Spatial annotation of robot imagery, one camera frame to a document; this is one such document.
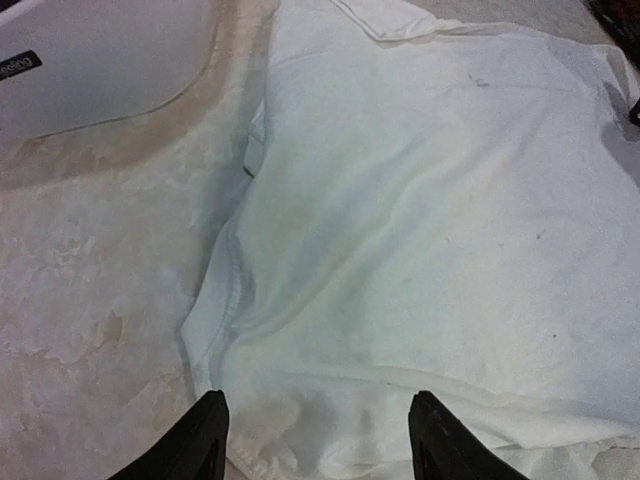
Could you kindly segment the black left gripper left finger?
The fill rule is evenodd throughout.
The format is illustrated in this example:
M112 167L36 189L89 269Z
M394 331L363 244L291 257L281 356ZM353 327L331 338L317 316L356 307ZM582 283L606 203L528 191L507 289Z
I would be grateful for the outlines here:
M222 480L229 409L222 391L206 392L158 442L111 480Z

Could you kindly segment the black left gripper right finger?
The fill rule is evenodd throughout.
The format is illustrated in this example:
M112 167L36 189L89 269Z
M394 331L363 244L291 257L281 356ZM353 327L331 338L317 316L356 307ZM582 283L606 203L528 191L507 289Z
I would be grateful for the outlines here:
M414 395L408 414L416 480L513 479L515 469L494 455L431 392Z

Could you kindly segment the white cloth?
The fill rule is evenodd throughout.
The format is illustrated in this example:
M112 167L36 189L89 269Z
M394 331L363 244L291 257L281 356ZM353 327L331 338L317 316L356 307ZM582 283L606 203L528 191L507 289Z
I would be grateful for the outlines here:
M284 1L181 336L249 479L408 479L433 392L532 479L639 474L639 82L404 1Z

